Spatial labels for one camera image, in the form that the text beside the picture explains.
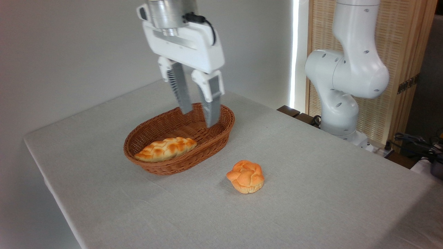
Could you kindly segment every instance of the woven screen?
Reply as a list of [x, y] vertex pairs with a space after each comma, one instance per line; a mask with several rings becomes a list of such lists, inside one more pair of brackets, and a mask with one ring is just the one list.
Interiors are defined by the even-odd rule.
[[[342, 51], [340, 42], [332, 34], [335, 1], [312, 0], [311, 8], [311, 51], [334, 49]], [[359, 105], [357, 130], [370, 139], [384, 143], [388, 137], [392, 110], [402, 70], [405, 39], [409, 36], [412, 0], [382, 0], [377, 18], [375, 42], [378, 54], [389, 70], [390, 80], [386, 91], [376, 99], [355, 98]], [[320, 100], [312, 83], [309, 84], [308, 114], [321, 114]]]

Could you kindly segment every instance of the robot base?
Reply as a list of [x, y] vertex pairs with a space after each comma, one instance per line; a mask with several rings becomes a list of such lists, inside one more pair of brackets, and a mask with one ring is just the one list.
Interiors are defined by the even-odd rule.
[[343, 140], [346, 140], [354, 145], [357, 145], [358, 147], [361, 147], [369, 152], [372, 152], [374, 150], [374, 146], [372, 146], [368, 142], [368, 137], [359, 131], [354, 131], [353, 133], [349, 135], [344, 136], [337, 136]]

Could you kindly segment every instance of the white wall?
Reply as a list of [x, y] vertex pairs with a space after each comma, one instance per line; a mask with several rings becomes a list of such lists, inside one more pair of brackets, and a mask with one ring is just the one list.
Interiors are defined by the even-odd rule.
[[[142, 0], [0, 1], [0, 248], [78, 248], [23, 135], [160, 79]], [[291, 0], [199, 0], [228, 90], [288, 103]]]

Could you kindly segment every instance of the oval basket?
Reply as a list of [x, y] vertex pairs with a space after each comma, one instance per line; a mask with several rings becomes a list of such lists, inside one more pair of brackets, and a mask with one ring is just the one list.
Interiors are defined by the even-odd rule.
[[[194, 103], [191, 112], [183, 115], [177, 107], [137, 126], [124, 141], [124, 155], [133, 163], [155, 175], [172, 175], [197, 165], [219, 152], [228, 142], [235, 122], [234, 113], [220, 105], [220, 119], [206, 127], [202, 105]], [[181, 156], [156, 163], [134, 158], [144, 147], [168, 137], [190, 137], [197, 142], [193, 150]]]

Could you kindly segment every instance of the bread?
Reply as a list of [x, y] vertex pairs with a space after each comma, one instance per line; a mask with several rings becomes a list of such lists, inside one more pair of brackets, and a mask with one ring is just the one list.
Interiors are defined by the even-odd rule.
[[242, 194], [254, 193], [264, 183], [260, 165], [247, 160], [236, 163], [232, 170], [226, 174], [226, 177], [231, 181], [234, 188]]
[[165, 161], [192, 150], [197, 142], [191, 138], [166, 138], [163, 141], [155, 141], [146, 146], [135, 158], [149, 163]]

